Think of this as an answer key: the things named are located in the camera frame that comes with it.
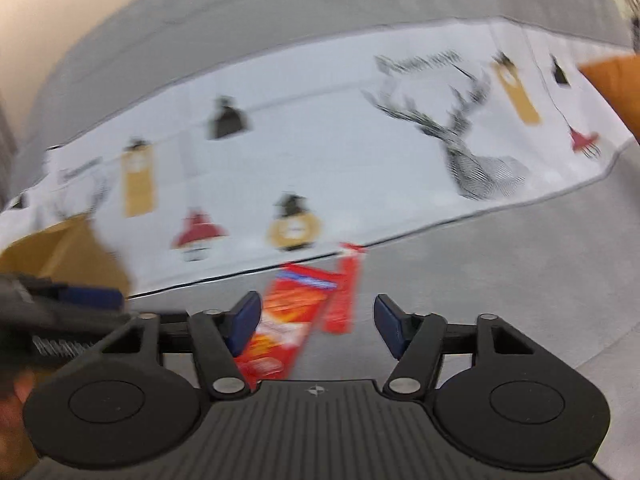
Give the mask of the person's hand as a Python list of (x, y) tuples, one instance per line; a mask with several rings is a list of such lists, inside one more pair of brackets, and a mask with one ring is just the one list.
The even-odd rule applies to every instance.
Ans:
[(38, 462), (23, 419), (24, 405), (36, 385), (32, 370), (1, 374), (1, 478), (19, 479)]

